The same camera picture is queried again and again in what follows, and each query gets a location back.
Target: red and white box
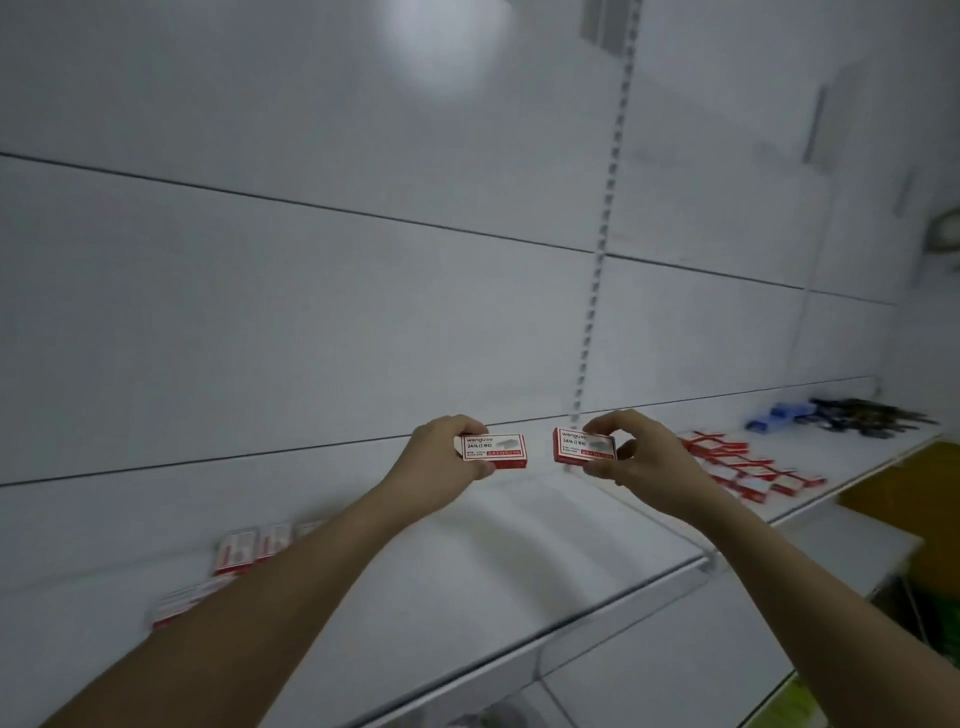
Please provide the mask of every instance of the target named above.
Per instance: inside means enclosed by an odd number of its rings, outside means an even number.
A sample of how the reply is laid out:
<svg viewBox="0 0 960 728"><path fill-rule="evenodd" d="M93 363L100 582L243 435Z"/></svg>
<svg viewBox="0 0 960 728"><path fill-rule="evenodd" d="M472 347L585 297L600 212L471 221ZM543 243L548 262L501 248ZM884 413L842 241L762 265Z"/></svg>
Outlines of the red and white box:
<svg viewBox="0 0 960 728"><path fill-rule="evenodd" d="M754 465L753 463L734 465L732 467L739 470L744 477L755 477L760 480L766 480L767 482L776 480L780 474L778 471L775 471L773 468L768 468L766 465Z"/></svg>
<svg viewBox="0 0 960 728"><path fill-rule="evenodd" d="M735 468L738 465L754 465L750 460L737 454L711 455L710 462L717 465L726 465L728 468Z"/></svg>
<svg viewBox="0 0 960 728"><path fill-rule="evenodd" d="M256 561L266 561L276 556L293 541L293 525L291 523L273 523L262 525L256 541Z"/></svg>
<svg viewBox="0 0 960 728"><path fill-rule="evenodd" d="M720 485L727 488L735 487L736 481L740 477L740 471L736 468L728 468L726 465L719 465L718 463L707 463L704 470Z"/></svg>
<svg viewBox="0 0 960 728"><path fill-rule="evenodd" d="M714 454L719 455L726 452L724 443L719 440L714 440L707 435L703 435L700 432L681 432L677 437L680 438L680 441L691 455L709 458Z"/></svg>
<svg viewBox="0 0 960 728"><path fill-rule="evenodd" d="M745 443L739 440L728 440L726 435L721 434L719 437L714 437L714 440L719 440L723 443L723 449L725 452L747 452L750 450L750 443Z"/></svg>
<svg viewBox="0 0 960 728"><path fill-rule="evenodd" d="M256 543L256 531L228 533L217 547L213 573L216 575L249 569L253 566Z"/></svg>
<svg viewBox="0 0 960 728"><path fill-rule="evenodd" d="M776 462L772 457L766 457L764 455L751 455L745 454L743 459L752 463L753 465L774 465ZM778 473L786 473L785 469L774 468Z"/></svg>
<svg viewBox="0 0 960 728"><path fill-rule="evenodd" d="M151 615L151 629L165 627L184 612L188 612L204 599L219 592L236 577L236 574L225 573L214 576L203 584L195 584L186 589L180 589L168 594L154 608Z"/></svg>
<svg viewBox="0 0 960 728"><path fill-rule="evenodd" d="M781 473L774 478L771 490L783 493L785 496L795 496L806 487L804 482L792 473Z"/></svg>
<svg viewBox="0 0 960 728"><path fill-rule="evenodd" d="M798 480L802 480L806 488L816 488L818 485L827 485L827 479L822 475L811 475L809 473L800 473L798 471L792 472L791 475Z"/></svg>
<svg viewBox="0 0 960 728"><path fill-rule="evenodd" d="M498 469L527 467L523 435L464 435L459 440L464 460L486 460Z"/></svg>
<svg viewBox="0 0 960 728"><path fill-rule="evenodd" d="M557 427L553 431L553 459L566 465L583 465L590 460L616 460L616 442L610 435Z"/></svg>
<svg viewBox="0 0 960 728"><path fill-rule="evenodd" d="M733 488L745 499L752 500L755 503L763 503L766 502L767 494L773 488L773 483L758 477L741 477L737 478Z"/></svg>
<svg viewBox="0 0 960 728"><path fill-rule="evenodd" d="M324 521L308 521L306 523L300 523L297 526L297 538L301 539L304 536L308 536L320 528L320 526L322 526L324 523Z"/></svg>

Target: forearm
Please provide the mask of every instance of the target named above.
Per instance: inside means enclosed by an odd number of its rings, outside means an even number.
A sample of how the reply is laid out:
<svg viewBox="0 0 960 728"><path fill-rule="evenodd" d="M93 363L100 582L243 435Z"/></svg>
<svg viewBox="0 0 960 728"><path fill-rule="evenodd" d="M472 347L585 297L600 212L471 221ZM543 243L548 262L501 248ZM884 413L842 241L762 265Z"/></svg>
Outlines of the forearm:
<svg viewBox="0 0 960 728"><path fill-rule="evenodd" d="M255 726L370 560L408 523L382 488L155 633L48 726Z"/></svg>
<svg viewBox="0 0 960 728"><path fill-rule="evenodd" d="M833 724L960 724L960 673L732 498L695 523L727 558Z"/></svg>

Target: green object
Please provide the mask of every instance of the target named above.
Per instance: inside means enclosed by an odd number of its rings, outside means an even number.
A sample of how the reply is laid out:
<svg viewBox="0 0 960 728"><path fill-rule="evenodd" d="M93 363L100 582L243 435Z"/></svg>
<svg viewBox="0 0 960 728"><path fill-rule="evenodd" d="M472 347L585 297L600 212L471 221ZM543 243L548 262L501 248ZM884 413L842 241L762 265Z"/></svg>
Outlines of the green object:
<svg viewBox="0 0 960 728"><path fill-rule="evenodd" d="M813 728L824 724L820 705L795 673L743 728Z"/></svg>

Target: hand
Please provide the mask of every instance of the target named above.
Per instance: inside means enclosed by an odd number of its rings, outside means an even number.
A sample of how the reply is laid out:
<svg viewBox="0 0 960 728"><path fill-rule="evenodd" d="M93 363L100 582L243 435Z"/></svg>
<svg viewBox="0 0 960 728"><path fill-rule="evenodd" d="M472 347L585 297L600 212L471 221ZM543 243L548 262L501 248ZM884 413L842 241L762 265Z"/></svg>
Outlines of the hand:
<svg viewBox="0 0 960 728"><path fill-rule="evenodd" d="M487 427L467 415L441 417L414 430L380 487L410 522L449 505L474 480L494 471L493 463L466 462L453 447L457 435L486 435Z"/></svg>
<svg viewBox="0 0 960 728"><path fill-rule="evenodd" d="M673 432L635 410L617 410L591 420L584 432L609 435L622 429L634 436L617 449L617 460L593 460L584 473L613 480L643 502L696 525L726 497L684 449Z"/></svg>

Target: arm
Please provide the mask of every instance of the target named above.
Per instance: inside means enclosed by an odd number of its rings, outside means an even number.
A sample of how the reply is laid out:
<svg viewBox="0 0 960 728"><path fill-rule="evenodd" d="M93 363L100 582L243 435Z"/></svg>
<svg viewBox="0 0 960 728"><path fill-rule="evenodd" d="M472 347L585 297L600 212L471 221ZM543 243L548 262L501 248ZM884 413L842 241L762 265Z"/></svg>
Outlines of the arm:
<svg viewBox="0 0 960 728"><path fill-rule="evenodd" d="M418 427L379 485L151 635L44 725L257 725L380 549L493 472L460 459L463 432L487 429L463 415Z"/></svg>
<svg viewBox="0 0 960 728"><path fill-rule="evenodd" d="M717 487L670 430L634 411L584 430L635 439L584 466L702 531L730 562L831 724L960 725L960 672Z"/></svg>

